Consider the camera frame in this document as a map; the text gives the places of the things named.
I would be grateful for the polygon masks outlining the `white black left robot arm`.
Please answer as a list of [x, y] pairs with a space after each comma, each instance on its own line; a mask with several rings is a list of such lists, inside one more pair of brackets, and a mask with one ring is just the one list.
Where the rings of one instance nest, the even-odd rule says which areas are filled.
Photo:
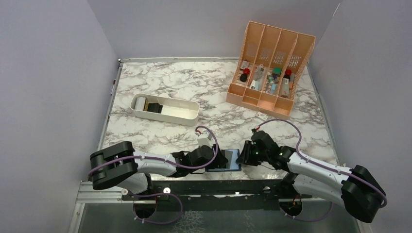
[[114, 186], [128, 189], [140, 199], [152, 195], [151, 174], [181, 178], [199, 169], [225, 168], [229, 160], [217, 144], [199, 146], [193, 151], [167, 155], [135, 150], [130, 141], [123, 141], [90, 155], [89, 176], [95, 190]]

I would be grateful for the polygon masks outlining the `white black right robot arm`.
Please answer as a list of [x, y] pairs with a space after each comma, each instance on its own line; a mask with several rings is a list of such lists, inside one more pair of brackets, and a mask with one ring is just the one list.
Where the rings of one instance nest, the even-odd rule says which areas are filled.
[[267, 162], [287, 175], [281, 180], [281, 193], [311, 195], [338, 204], [355, 219], [371, 223], [385, 202], [386, 194], [368, 169], [331, 165], [301, 153], [296, 148], [279, 146], [264, 131], [246, 141], [237, 163], [259, 166]]

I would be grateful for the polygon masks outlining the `grey black card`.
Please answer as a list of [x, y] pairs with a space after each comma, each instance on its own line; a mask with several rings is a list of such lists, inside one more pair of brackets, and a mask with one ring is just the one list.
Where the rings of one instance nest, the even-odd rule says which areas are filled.
[[224, 168], [229, 169], [231, 167], [233, 152], [231, 150], [223, 150], [222, 153], [223, 153], [225, 159], [227, 160], [227, 162], [225, 163]]

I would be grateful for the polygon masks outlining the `blue leather card holder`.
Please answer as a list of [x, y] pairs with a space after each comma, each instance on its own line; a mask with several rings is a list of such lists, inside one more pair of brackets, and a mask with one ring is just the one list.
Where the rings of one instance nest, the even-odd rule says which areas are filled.
[[240, 151], [238, 149], [220, 150], [216, 159], [205, 170], [206, 172], [240, 171], [241, 164], [236, 162], [239, 155]]

